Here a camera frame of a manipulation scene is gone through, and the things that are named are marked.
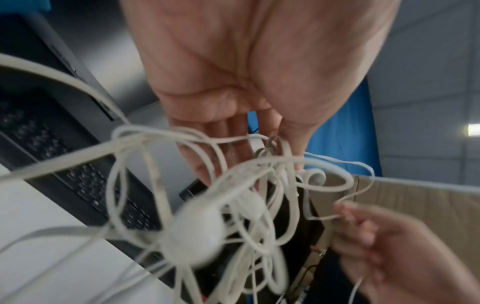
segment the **light fixture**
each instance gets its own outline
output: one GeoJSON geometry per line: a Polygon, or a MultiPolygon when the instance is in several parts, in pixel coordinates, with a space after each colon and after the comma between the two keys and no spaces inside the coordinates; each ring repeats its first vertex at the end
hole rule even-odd
{"type": "Polygon", "coordinates": [[[468,136],[480,136],[480,123],[479,124],[468,124],[467,128],[468,136]]]}

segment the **tangled cable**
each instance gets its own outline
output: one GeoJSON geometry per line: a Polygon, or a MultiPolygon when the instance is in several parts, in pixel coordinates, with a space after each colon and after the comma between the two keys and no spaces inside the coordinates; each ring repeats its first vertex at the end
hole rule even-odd
{"type": "MultiPolygon", "coordinates": [[[[172,268],[176,269],[174,301],[180,299],[182,283],[190,293],[194,304],[201,304],[202,296],[192,267],[204,264],[220,252],[226,243],[241,243],[231,258],[226,270],[206,303],[234,304],[242,293],[253,294],[257,304],[257,292],[268,286],[277,294],[283,293],[288,284],[288,272],[280,246],[293,237],[300,219],[297,187],[304,189],[302,210],[306,219],[330,220],[338,215],[314,217],[310,210],[309,191],[341,192],[353,187],[353,177],[332,162],[350,163],[366,168],[371,174],[371,183],[365,189],[345,196],[347,199],[365,192],[373,183],[374,171],[359,162],[339,161],[330,157],[306,153],[314,158],[292,156],[287,141],[280,137],[267,138],[262,135],[240,136],[233,138],[209,138],[205,134],[188,128],[159,130],[136,126],[129,123],[126,116],[112,102],[82,81],[57,70],[29,62],[23,59],[0,54],[0,65],[8,68],[41,75],[75,87],[116,113],[125,123],[111,134],[111,140],[83,150],[75,151],[54,159],[36,163],[31,166],[0,176],[0,184],[15,180],[26,180],[61,171],[94,159],[113,154],[116,161],[107,178],[105,201],[109,215],[108,223],[103,227],[55,227],[27,234],[0,249],[0,253],[13,245],[37,237],[89,237],[82,246],[59,260],[49,269],[29,282],[7,294],[0,300],[1,304],[13,303],[27,292],[32,292],[39,282],[48,278],[56,269],[80,254],[100,239],[126,240],[143,249],[142,253],[106,290],[92,297],[87,304],[114,303],[120,297],[132,296],[152,278],[164,275],[172,268]],[[228,168],[219,144],[260,137],[266,140],[264,149],[257,151],[256,158],[228,168]],[[171,141],[191,148],[204,162],[211,187],[190,200],[174,216],[162,184],[162,177],[154,157],[147,148],[152,142],[171,141]],[[199,144],[209,145],[215,152],[221,175],[217,178],[214,164],[199,144]],[[129,156],[140,151],[143,155],[151,189],[154,196],[157,215],[163,229],[161,231],[139,231],[128,229],[122,222],[120,214],[127,202],[128,179],[126,163],[129,156]],[[303,164],[314,167],[305,172],[296,172],[294,165],[303,164]],[[324,186],[325,171],[336,174],[344,180],[343,185],[324,186]],[[115,196],[115,186],[119,180],[120,196],[115,196]],[[267,185],[274,186],[273,194],[267,196],[267,185]],[[283,198],[286,197],[289,209],[289,222],[286,232],[277,236],[274,219],[278,214],[283,198]],[[222,214],[230,215],[224,221],[222,214]],[[240,238],[228,238],[238,233],[240,238]],[[131,273],[136,263],[143,261],[152,252],[160,252],[164,259],[147,269],[131,273]],[[263,280],[257,282],[256,272],[262,271],[263,280]],[[246,288],[250,277],[251,288],[246,288]]],[[[361,281],[355,285],[350,303],[361,281]]]]}

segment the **white desk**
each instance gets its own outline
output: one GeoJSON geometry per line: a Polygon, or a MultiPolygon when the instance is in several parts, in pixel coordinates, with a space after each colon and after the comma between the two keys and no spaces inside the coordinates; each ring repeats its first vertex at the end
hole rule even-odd
{"type": "MultiPolygon", "coordinates": [[[[8,170],[0,164],[0,174],[6,173],[8,170]]],[[[61,225],[83,224],[26,182],[0,186],[0,246],[28,232],[61,225]]],[[[66,237],[36,239],[3,253],[0,255],[0,296],[17,289],[85,241],[85,238],[66,237]]],[[[18,303],[84,303],[108,286],[131,261],[107,241],[99,241],[18,303]]],[[[134,297],[118,304],[170,304],[172,301],[173,290],[155,280],[134,297]]]]}

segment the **skin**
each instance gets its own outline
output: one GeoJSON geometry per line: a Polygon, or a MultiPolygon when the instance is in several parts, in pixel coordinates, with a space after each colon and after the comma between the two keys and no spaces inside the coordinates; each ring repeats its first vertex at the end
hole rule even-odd
{"type": "MultiPolygon", "coordinates": [[[[302,155],[310,136],[365,77],[400,0],[122,0],[145,67],[171,126],[210,137],[259,132],[302,155]]],[[[221,147],[229,166],[248,160],[247,141],[221,147]]],[[[211,156],[217,174],[218,162],[211,156]]],[[[197,176],[206,168],[180,151],[197,176]]]]}
{"type": "Polygon", "coordinates": [[[331,247],[372,303],[479,303],[480,284],[421,221],[387,209],[336,204],[331,247]]]}

